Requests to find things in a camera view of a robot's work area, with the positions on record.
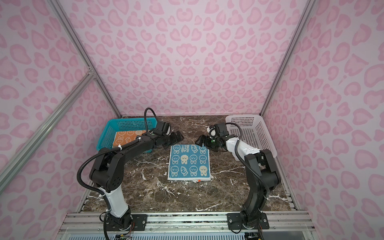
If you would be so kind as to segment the blue patterned towel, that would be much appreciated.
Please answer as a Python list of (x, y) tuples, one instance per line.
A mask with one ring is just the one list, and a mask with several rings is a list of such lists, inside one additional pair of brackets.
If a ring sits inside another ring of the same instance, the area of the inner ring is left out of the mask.
[(209, 150), (198, 145), (171, 146), (168, 180), (210, 181)]

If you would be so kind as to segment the white plastic basket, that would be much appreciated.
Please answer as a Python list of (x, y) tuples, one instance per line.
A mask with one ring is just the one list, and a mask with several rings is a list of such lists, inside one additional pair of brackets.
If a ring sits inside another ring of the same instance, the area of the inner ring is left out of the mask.
[(277, 157), (277, 150), (264, 119), (259, 115), (231, 115), (226, 122), (239, 125), (243, 136), (241, 140), (260, 150), (268, 149), (273, 158)]

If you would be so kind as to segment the orange patterned towel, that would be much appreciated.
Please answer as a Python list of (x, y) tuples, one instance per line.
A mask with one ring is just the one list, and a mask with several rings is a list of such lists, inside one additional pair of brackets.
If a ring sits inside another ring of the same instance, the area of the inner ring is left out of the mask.
[(113, 148), (118, 147), (119, 145), (126, 145), (134, 141), (137, 137), (141, 136), (145, 132), (145, 130), (116, 132), (116, 136), (113, 141)]

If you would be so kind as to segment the teal plastic basket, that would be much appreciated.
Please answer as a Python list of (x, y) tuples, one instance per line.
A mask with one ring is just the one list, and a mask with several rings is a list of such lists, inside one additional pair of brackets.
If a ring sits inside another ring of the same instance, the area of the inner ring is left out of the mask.
[(98, 141), (97, 150), (112, 149), (117, 132), (145, 131), (144, 118), (112, 119), (109, 120)]

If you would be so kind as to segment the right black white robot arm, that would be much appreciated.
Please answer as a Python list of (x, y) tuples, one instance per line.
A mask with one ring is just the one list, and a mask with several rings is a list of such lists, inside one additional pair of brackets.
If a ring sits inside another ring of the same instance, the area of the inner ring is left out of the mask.
[(250, 188), (248, 197), (242, 206), (239, 217), (237, 219), (229, 218), (233, 221), (229, 228), (231, 230), (254, 228), (260, 231), (269, 229), (269, 221), (263, 208), (271, 191), (281, 182), (271, 151), (254, 148), (235, 135), (218, 138), (201, 135), (195, 144), (212, 151), (222, 149), (231, 152), (245, 166), (247, 183)]

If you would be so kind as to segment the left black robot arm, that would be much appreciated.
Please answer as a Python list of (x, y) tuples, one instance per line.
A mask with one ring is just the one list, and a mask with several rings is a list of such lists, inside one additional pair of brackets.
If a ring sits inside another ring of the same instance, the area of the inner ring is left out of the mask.
[(125, 164), (138, 155), (159, 147), (167, 148), (181, 142), (181, 132), (147, 132), (136, 140), (114, 149), (99, 152), (96, 157), (90, 179), (102, 192), (109, 213), (107, 219), (121, 228), (126, 229), (132, 222), (131, 210), (122, 192)]

